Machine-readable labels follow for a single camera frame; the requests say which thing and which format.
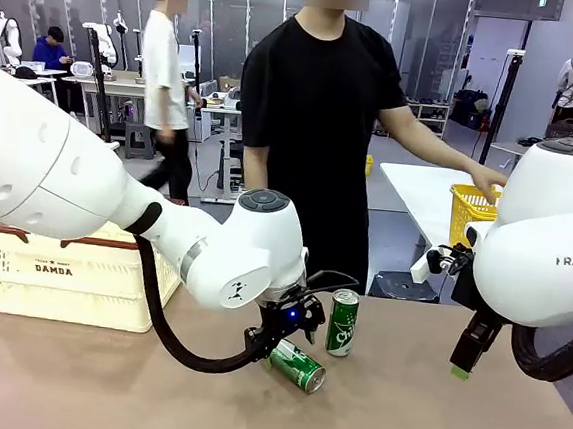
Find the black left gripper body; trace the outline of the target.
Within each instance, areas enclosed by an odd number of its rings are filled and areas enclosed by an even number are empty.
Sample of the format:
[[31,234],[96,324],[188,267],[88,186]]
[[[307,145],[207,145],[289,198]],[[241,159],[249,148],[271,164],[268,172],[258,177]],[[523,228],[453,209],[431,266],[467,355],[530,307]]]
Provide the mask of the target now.
[[308,320],[315,321],[320,328],[325,323],[324,306],[314,293],[306,290],[291,292],[285,300],[280,302],[269,301],[260,306],[261,326],[268,326],[279,331],[280,340],[283,340],[302,331]]

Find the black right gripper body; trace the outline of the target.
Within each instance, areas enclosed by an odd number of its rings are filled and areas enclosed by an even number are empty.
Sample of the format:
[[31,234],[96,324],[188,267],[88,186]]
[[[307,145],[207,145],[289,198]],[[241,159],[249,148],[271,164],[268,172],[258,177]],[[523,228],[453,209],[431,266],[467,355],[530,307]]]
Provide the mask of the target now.
[[475,283],[475,254],[467,247],[456,246],[458,252],[453,269],[457,276],[451,297],[453,301],[474,312],[466,332],[476,338],[495,339],[504,326],[503,317],[494,312],[481,296]]

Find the person's left hand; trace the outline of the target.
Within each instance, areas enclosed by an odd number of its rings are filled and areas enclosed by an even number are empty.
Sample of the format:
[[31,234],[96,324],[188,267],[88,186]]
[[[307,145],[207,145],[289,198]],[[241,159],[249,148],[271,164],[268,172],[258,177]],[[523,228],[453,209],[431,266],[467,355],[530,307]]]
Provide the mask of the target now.
[[507,183],[507,177],[477,163],[471,165],[469,175],[474,185],[483,193],[487,202],[494,206],[497,201],[495,189],[497,186],[504,187]]

